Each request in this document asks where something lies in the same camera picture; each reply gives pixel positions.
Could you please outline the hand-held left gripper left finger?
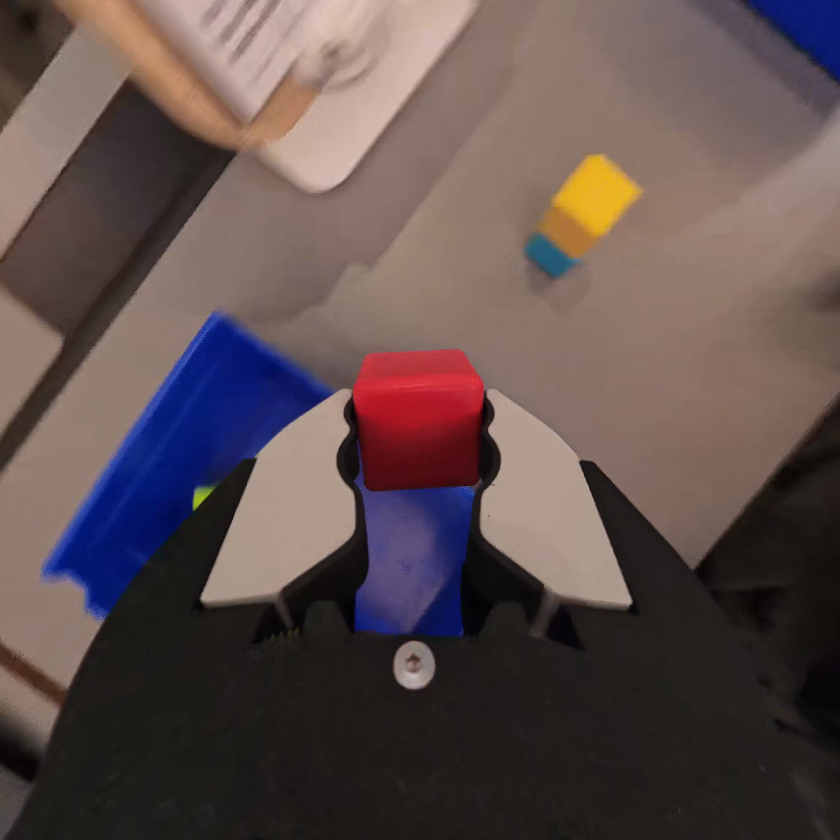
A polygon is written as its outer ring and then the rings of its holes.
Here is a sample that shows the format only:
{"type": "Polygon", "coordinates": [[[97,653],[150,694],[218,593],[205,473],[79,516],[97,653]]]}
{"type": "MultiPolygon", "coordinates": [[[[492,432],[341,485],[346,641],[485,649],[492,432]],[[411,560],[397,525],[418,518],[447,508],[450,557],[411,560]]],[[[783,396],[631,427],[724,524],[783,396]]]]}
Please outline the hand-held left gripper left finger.
{"type": "Polygon", "coordinates": [[[285,628],[335,602],[354,630],[365,580],[365,521],[352,393],[342,389],[284,427],[250,472],[201,604],[270,604],[285,628]]]}

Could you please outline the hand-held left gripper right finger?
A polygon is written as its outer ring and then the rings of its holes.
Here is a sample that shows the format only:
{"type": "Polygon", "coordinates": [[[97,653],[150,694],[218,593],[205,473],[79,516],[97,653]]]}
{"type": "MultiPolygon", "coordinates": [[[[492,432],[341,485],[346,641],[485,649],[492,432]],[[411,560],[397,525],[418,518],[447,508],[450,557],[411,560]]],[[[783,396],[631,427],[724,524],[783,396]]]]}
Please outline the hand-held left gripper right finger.
{"type": "Polygon", "coordinates": [[[578,455],[490,388],[479,427],[478,481],[463,563],[463,628],[518,605],[531,634],[569,607],[627,613],[633,603],[578,455]]]}

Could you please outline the blue plastic bin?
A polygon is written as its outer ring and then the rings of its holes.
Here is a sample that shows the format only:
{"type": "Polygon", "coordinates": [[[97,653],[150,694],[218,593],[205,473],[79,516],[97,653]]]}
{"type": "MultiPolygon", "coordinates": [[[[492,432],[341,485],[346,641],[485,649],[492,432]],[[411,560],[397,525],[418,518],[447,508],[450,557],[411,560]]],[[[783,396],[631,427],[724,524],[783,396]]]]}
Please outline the blue plastic bin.
{"type": "Polygon", "coordinates": [[[838,1],[748,1],[819,67],[839,79],[838,1]]]}
{"type": "MultiPolygon", "coordinates": [[[[333,389],[232,318],[190,342],[81,503],[43,566],[72,581],[103,620],[145,562],[193,512],[194,493],[333,389]]],[[[460,572],[474,491],[371,491],[357,479],[369,573],[355,603],[364,632],[459,636],[460,572]]]]}

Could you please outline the red cube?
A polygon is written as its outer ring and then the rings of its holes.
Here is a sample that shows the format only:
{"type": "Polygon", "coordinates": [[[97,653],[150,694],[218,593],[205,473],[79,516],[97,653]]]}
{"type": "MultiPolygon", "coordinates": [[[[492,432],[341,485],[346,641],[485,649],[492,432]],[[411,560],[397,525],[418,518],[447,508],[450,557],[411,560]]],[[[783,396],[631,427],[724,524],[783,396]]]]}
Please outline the red cube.
{"type": "Polygon", "coordinates": [[[471,487],[485,387],[462,350],[370,353],[353,384],[371,491],[471,487]]]}

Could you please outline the light blue cube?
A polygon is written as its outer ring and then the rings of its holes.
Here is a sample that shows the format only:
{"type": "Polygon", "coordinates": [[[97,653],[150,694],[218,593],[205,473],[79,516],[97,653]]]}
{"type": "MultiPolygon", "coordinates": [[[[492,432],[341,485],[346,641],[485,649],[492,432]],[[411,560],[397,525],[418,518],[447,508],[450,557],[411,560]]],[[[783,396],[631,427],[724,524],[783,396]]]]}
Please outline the light blue cube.
{"type": "Polygon", "coordinates": [[[566,255],[551,239],[540,233],[528,238],[523,253],[530,263],[551,279],[561,278],[581,262],[579,258],[566,255]]]}

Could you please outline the yellow cube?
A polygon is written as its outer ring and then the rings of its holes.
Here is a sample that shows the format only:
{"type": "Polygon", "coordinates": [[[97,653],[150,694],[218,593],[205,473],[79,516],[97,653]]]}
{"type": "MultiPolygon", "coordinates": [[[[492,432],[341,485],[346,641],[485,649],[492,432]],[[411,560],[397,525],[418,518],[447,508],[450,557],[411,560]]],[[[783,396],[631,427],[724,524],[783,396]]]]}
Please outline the yellow cube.
{"type": "Polygon", "coordinates": [[[572,259],[607,236],[644,189],[605,154],[589,154],[556,192],[536,232],[572,259]]]}

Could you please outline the person's dark jacket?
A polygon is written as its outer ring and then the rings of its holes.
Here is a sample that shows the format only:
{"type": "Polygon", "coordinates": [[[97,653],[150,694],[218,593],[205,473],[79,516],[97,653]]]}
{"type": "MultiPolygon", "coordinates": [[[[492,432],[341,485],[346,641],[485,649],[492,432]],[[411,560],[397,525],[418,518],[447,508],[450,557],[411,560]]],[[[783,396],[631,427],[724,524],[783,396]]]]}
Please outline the person's dark jacket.
{"type": "Polygon", "coordinates": [[[819,838],[839,838],[839,404],[808,432],[700,563],[748,654],[819,838]]]}

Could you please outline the printed instruction sheet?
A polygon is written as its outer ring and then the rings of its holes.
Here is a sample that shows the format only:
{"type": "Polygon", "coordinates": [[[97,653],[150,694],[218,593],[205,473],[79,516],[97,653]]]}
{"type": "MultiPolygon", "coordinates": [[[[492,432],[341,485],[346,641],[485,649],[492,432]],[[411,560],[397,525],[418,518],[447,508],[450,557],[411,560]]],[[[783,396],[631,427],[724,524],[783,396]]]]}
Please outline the printed instruction sheet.
{"type": "Polygon", "coordinates": [[[348,2],[141,1],[175,51],[245,124],[288,77],[320,88],[329,65],[319,49],[349,11],[348,2]]]}

